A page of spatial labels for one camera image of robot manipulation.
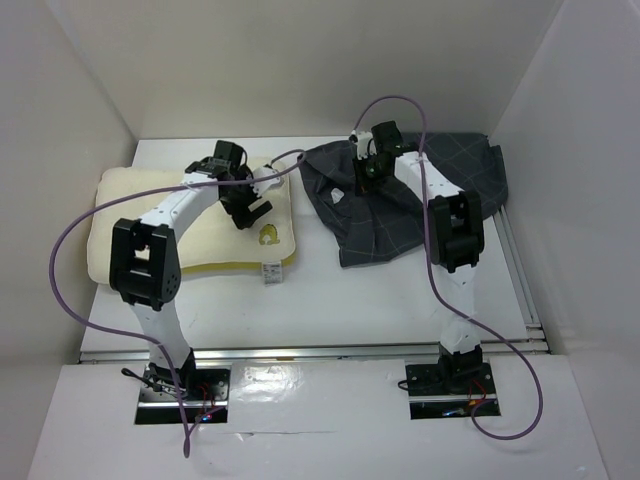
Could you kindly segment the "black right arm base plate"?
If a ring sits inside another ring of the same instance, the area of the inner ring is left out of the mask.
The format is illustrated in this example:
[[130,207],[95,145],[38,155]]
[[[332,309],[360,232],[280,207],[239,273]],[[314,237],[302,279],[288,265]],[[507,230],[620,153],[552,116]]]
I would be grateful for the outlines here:
[[438,364],[409,364],[405,366],[405,372],[406,378],[397,386],[410,396],[486,396],[496,393],[489,363],[483,363],[478,370],[456,375],[446,374]]

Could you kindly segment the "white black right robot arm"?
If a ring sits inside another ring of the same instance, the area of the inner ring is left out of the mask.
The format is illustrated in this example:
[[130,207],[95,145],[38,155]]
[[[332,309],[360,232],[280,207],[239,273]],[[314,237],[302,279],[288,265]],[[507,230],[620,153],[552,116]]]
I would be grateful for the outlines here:
[[477,328],[469,321],[475,311],[475,267],[485,247],[481,199],[448,180],[407,143],[393,121],[369,131],[353,130],[356,185],[363,192],[397,180],[423,203],[426,253],[430,283],[446,310],[438,343],[435,371],[407,388],[419,395],[440,389],[461,394],[480,373],[483,353]]

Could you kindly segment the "dark grey checked pillowcase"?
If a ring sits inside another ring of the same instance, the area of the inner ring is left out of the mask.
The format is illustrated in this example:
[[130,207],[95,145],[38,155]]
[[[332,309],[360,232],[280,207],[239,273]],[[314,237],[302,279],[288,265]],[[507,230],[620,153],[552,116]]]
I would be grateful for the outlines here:
[[[504,156],[481,133],[429,133],[424,153],[452,183],[475,190],[487,219],[504,205]],[[370,193],[356,193],[355,147],[347,140],[305,154],[299,171],[322,223],[333,233],[343,268],[388,262],[424,245],[422,204],[402,182],[389,178]]]

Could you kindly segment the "cream memory foam pillow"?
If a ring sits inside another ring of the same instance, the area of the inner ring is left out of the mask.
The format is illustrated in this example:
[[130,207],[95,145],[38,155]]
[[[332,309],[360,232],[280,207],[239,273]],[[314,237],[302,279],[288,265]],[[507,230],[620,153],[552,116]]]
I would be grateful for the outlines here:
[[[106,171],[98,185],[96,203],[101,205],[141,191],[175,186],[181,171],[146,170],[118,167]],[[244,230],[234,225],[223,206],[216,203],[191,225],[178,242],[182,272],[203,273],[212,270],[258,269],[264,263],[295,260],[296,241],[292,220],[291,177],[282,186],[268,191],[264,199],[272,210]],[[156,207],[165,193],[131,200],[93,216],[87,242],[89,277],[98,284],[109,283],[112,228],[121,218],[136,219]]]

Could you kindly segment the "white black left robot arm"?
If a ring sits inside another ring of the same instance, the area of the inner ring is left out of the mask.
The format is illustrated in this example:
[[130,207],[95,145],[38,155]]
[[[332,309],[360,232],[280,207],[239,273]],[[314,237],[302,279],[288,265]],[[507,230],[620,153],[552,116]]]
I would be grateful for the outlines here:
[[149,337],[152,379],[176,399],[196,390],[193,349],[185,340],[175,306],[181,285],[178,243],[202,213],[221,203],[239,230],[271,209],[264,194],[282,185],[269,165],[251,169],[245,150],[229,141],[184,171],[175,191],[139,218],[118,220],[112,230],[109,285],[134,312]]

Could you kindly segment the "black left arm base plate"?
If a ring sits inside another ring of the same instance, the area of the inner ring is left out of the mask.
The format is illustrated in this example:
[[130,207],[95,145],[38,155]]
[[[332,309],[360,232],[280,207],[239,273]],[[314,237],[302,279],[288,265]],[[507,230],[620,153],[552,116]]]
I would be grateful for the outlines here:
[[[230,377],[231,369],[228,367],[198,369],[189,385],[180,387],[180,394],[186,403],[205,401],[221,404],[228,400]],[[144,382],[139,393],[142,403],[169,402],[177,398],[177,390],[171,380],[159,377],[149,366],[145,367],[142,379]]]

